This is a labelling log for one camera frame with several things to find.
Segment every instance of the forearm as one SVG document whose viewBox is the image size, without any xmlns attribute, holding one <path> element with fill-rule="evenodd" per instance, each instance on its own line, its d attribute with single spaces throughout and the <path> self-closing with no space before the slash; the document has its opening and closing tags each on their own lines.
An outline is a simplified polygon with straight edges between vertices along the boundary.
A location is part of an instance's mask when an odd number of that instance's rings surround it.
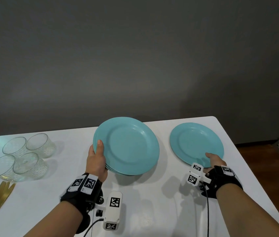
<svg viewBox="0 0 279 237">
<path fill-rule="evenodd" d="M 73 237 L 82 222 L 82 214 L 62 201 L 24 237 Z"/>
<path fill-rule="evenodd" d="M 223 185 L 216 197 L 231 237 L 279 237 L 279 223 L 237 185 Z"/>
</svg>

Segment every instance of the gray wall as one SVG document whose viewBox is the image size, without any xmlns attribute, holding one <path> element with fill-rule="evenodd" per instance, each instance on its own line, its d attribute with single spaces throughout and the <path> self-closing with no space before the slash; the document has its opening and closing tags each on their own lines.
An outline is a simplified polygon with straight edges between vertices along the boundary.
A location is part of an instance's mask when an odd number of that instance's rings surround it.
<svg viewBox="0 0 279 237">
<path fill-rule="evenodd" d="M 216 116 L 279 137 L 279 0 L 0 0 L 0 135 Z"/>
</svg>

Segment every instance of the black cable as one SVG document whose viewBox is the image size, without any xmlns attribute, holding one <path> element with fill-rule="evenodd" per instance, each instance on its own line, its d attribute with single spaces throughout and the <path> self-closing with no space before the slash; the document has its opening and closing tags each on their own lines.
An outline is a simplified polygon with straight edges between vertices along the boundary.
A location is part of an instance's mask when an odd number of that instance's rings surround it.
<svg viewBox="0 0 279 237">
<path fill-rule="evenodd" d="M 209 208 L 209 197 L 207 196 L 207 190 L 205 187 L 205 184 L 203 182 L 201 182 L 204 190 L 205 190 L 205 194 L 206 194 L 206 201 L 207 201 L 207 237 L 209 237 L 209 229 L 210 229 L 210 208 Z"/>
<path fill-rule="evenodd" d="M 86 237 L 88 231 L 93 227 L 93 225 L 94 225 L 95 223 L 97 223 L 97 222 L 99 222 L 99 221 L 104 221 L 104 219 L 98 219 L 98 220 L 96 220 L 94 223 L 92 223 L 92 225 L 89 227 L 89 229 L 87 230 L 87 232 L 85 233 L 85 235 L 84 235 L 83 237 Z"/>
</svg>

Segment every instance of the wooden floor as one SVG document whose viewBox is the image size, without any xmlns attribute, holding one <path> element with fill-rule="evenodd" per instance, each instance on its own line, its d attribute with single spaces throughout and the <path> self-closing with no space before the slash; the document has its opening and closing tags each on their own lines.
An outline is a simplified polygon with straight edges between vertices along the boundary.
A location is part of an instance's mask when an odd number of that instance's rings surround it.
<svg viewBox="0 0 279 237">
<path fill-rule="evenodd" d="M 279 211 L 279 153 L 277 150 L 272 145 L 239 147 L 238 150 Z"/>
</svg>

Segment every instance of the textured glass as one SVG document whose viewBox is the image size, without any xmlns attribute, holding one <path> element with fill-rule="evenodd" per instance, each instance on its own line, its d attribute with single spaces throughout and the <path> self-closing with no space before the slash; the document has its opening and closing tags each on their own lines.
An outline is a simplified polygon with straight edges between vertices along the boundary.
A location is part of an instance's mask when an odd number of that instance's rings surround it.
<svg viewBox="0 0 279 237">
<path fill-rule="evenodd" d="M 39 179 L 45 175 L 47 165 L 36 153 L 30 152 L 15 161 L 13 171 L 16 174 Z"/>
<path fill-rule="evenodd" d="M 16 159 L 13 155 L 5 155 L 0 157 L 0 179 L 15 182 L 23 179 L 23 176 L 13 172 L 15 160 Z"/>
<path fill-rule="evenodd" d="M 26 143 L 26 148 L 35 152 L 40 158 L 48 158 L 54 154 L 56 145 L 48 138 L 45 133 L 32 136 Z"/>
<path fill-rule="evenodd" d="M 2 152 L 5 155 L 13 155 L 15 158 L 19 158 L 27 153 L 26 139 L 20 136 L 9 140 L 2 148 Z"/>
</svg>

